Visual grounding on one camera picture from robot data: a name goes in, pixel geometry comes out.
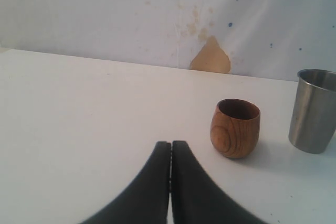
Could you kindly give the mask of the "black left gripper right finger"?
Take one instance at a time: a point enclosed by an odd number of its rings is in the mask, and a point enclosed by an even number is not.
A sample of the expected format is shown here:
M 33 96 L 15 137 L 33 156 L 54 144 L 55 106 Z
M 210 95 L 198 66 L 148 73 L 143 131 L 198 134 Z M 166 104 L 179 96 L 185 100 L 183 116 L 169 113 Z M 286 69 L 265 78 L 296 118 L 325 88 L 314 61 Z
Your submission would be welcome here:
M 264 223 L 225 194 L 185 141 L 173 141 L 171 197 L 174 223 Z

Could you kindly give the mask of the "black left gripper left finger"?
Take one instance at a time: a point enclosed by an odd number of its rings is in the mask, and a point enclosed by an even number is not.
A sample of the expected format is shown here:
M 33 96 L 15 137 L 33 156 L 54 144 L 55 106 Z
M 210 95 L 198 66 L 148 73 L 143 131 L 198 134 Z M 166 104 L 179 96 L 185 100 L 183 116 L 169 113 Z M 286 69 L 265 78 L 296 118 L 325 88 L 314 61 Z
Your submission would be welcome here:
M 84 223 L 167 223 L 171 143 L 157 142 L 128 187 Z

